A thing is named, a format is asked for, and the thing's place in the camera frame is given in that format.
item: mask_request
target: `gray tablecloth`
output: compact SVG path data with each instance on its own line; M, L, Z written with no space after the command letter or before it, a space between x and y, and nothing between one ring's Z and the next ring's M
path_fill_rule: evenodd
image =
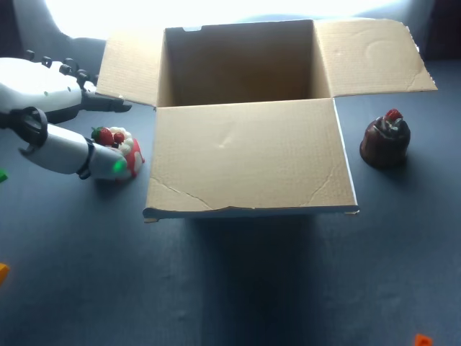
M336 99L357 216L143 224L154 111L82 112L63 127L126 127L146 166L111 188L53 174L0 134L0 345L435 345L461 340L461 62L429 63L438 92ZM405 169L360 158L388 109Z

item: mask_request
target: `bright light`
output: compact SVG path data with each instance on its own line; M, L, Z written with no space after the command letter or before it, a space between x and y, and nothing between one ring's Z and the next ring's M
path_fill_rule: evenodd
M241 22L265 15L350 17L408 0L46 0L59 29L70 37L107 39L113 29L155 23L163 27L194 27Z

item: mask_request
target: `chocolate cupcake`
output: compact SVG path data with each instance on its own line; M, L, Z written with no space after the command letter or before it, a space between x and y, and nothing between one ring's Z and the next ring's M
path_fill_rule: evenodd
M398 110L372 121L360 143L360 155L370 166L382 169L402 164L410 143L410 129Z

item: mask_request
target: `robotic hand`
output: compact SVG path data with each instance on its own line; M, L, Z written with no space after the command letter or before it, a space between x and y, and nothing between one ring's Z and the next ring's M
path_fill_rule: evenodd
M49 123L73 119L80 110L127 112L123 99L95 93L89 74L74 63L71 68L44 57L29 60L0 58L0 128L12 129L27 149L23 157L50 171L73 174L81 179L121 179L127 162L119 151L93 143L82 135Z

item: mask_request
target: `green toy block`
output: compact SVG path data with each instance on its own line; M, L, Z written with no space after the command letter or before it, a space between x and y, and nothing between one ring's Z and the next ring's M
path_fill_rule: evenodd
M4 182L7 179L8 175L6 175L6 172L3 169L0 169L0 182Z

